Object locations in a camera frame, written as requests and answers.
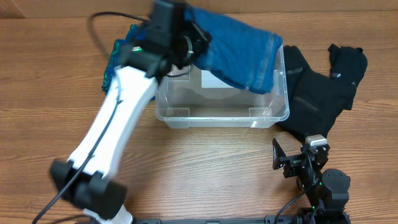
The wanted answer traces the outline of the blue sequin glitter garment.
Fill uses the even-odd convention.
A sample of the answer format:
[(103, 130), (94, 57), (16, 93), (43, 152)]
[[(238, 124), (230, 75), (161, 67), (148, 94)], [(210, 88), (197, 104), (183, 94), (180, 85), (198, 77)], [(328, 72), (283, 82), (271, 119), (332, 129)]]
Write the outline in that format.
[(138, 25), (131, 25), (128, 33), (126, 34), (125, 38), (117, 39), (114, 41), (113, 49), (110, 53), (108, 64), (105, 68), (104, 75), (103, 75), (103, 85), (102, 90), (107, 95), (109, 88), (111, 86), (111, 80), (115, 76), (115, 68), (119, 66), (119, 56), (120, 56), (120, 48), (124, 44), (131, 43), (133, 40), (143, 40), (146, 33), (141, 30)]

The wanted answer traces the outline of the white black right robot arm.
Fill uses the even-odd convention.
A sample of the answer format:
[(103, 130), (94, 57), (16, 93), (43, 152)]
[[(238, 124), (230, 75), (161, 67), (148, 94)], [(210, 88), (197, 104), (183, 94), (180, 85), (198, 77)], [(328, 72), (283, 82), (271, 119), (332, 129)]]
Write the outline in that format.
[[(305, 139), (300, 153), (286, 156), (276, 139), (272, 140), (274, 170), (283, 168), (285, 178), (296, 177), (299, 195), (284, 205), (276, 216), (267, 216), (266, 223), (350, 223), (345, 212), (349, 200), (351, 179), (338, 169), (322, 170), (328, 161), (330, 146), (322, 135)], [(302, 196), (310, 203), (307, 208), (298, 209), (295, 215), (283, 215), (286, 208)]]

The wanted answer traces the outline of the black garment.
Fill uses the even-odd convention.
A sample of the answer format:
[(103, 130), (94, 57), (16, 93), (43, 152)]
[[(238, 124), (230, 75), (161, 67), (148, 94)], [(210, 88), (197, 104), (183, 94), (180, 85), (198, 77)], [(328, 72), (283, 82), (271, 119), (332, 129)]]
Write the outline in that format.
[(290, 115), (279, 123), (300, 142), (321, 134), (327, 137), (343, 110), (351, 110), (368, 60), (360, 47), (331, 44), (330, 75), (313, 71), (296, 46), (284, 46)]

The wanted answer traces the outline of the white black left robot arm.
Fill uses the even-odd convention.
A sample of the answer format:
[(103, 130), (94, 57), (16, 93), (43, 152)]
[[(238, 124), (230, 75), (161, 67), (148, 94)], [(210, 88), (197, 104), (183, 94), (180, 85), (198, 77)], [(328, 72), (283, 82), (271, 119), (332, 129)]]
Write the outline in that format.
[(123, 151), (162, 79), (190, 66), (210, 40), (186, 2), (154, 2), (150, 18), (118, 47), (108, 93), (85, 138), (67, 161), (50, 167), (58, 198), (95, 223), (134, 222), (124, 206), (127, 189), (114, 181)]

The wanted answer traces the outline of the blue denim jeans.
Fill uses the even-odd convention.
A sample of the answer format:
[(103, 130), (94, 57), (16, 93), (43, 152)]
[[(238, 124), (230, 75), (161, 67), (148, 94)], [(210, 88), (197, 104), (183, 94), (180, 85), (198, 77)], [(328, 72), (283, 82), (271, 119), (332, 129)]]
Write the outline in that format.
[(196, 67), (241, 90), (272, 91), (281, 36), (193, 6), (185, 11), (185, 18), (211, 35), (207, 50), (193, 63)]

